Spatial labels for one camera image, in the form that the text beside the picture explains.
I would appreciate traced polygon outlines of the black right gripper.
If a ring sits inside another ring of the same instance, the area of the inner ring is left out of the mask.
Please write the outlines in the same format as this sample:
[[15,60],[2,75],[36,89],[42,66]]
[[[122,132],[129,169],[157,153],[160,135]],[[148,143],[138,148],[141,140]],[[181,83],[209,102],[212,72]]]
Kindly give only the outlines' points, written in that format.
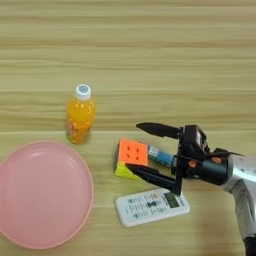
[[[144,132],[159,136],[180,139],[183,129],[154,122],[136,125]],[[228,179],[228,157],[231,153],[217,148],[213,152],[183,149],[177,154],[177,172],[174,178],[161,174],[158,170],[144,165],[128,164],[126,167],[144,181],[180,195],[182,176],[187,179],[200,179],[215,185],[223,185]]]

